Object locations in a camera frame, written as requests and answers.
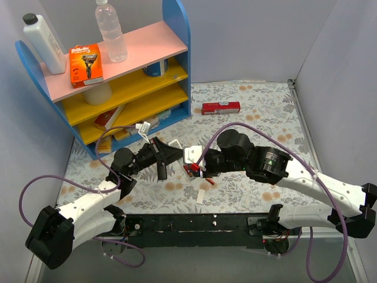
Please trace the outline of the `white air conditioner remote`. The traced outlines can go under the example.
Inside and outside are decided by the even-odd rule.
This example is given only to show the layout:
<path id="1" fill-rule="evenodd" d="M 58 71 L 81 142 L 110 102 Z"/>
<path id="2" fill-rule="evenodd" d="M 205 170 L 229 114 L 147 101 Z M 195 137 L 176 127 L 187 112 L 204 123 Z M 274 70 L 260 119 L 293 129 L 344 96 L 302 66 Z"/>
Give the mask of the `white air conditioner remote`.
<path id="1" fill-rule="evenodd" d="M 182 145 L 180 144 L 180 142 L 179 142 L 177 139 L 174 139 L 174 140 L 168 142 L 168 145 L 169 145 L 169 146 L 173 146 L 173 147 L 178 147 L 178 148 L 180 148 L 180 149 L 184 149 L 184 148 L 182 147 Z M 184 173 L 185 176 L 188 178 L 188 181 L 189 181 L 189 182 L 193 181 L 196 177 L 192 174 L 192 172 L 190 171 L 190 169 L 189 169 L 189 172 L 190 172 L 189 175 L 185 172 L 183 166 L 186 165 L 186 164 L 184 164 L 184 162 L 183 162 L 183 157 L 182 157 L 180 160 L 178 160 L 178 163 L 179 163 L 179 165 L 181 166 L 181 168 L 182 168 L 182 170 L 183 170 L 183 173 Z"/>

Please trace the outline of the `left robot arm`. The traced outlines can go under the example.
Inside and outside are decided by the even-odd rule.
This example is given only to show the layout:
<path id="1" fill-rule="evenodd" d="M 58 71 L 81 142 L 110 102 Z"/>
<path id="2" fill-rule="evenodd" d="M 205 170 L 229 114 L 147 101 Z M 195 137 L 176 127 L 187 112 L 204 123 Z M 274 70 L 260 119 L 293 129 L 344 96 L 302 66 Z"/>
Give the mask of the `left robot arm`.
<path id="1" fill-rule="evenodd" d="M 109 232 L 121 235 L 125 217 L 115 203 L 127 196 L 136 180 L 133 176 L 152 165 L 158 179 L 166 180 L 166 167 L 183 157 L 183 149 L 152 138 L 137 152 L 121 148 L 114 154 L 108 176 L 98 187 L 67 205 L 40 211 L 25 246 L 48 268 L 61 266 L 71 252 L 91 238 Z"/>

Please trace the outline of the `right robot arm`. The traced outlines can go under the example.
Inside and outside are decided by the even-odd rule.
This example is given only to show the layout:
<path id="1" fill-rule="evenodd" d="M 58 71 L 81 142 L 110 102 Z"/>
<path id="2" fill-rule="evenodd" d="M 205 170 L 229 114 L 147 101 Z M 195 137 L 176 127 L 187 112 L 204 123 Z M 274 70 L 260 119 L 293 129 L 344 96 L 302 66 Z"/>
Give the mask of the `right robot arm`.
<path id="1" fill-rule="evenodd" d="M 255 146 L 234 129 L 220 133 L 216 140 L 219 149 L 206 147 L 197 161 L 203 176 L 244 171 L 251 180 L 295 190 L 320 202 L 295 208 L 272 205 L 265 218 L 251 223 L 252 229 L 267 235 L 301 227 L 326 227 L 364 239 L 375 227 L 375 185 L 350 185 L 316 173 L 292 154 Z"/>

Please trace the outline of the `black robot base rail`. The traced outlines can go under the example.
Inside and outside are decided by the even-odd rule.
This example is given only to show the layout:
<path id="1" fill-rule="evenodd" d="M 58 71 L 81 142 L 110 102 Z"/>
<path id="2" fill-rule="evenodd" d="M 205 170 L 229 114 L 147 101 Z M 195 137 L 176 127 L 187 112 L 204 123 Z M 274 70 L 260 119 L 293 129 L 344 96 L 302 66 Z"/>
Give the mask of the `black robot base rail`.
<path id="1" fill-rule="evenodd" d="M 266 213 L 130 214 L 102 235 L 139 248 L 231 246 L 287 252 L 300 230 L 269 228 L 266 218 Z"/>

